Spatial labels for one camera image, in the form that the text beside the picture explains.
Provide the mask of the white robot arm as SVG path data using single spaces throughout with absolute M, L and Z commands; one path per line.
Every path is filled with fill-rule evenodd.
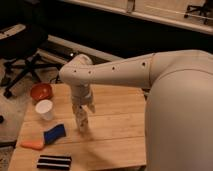
M 79 54 L 60 79 L 77 105 L 92 84 L 144 88 L 147 171 L 213 171 L 213 53 L 179 50 L 94 65 Z

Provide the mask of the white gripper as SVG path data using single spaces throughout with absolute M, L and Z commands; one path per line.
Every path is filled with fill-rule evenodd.
M 74 104 L 73 112 L 77 127 L 80 131 L 86 131 L 88 129 L 88 116 L 87 112 L 81 107 L 81 105 L 87 105 L 92 113 L 95 113 L 95 105 L 93 102 L 93 92 L 91 87 L 86 85 L 73 85 L 71 89 L 71 100 Z

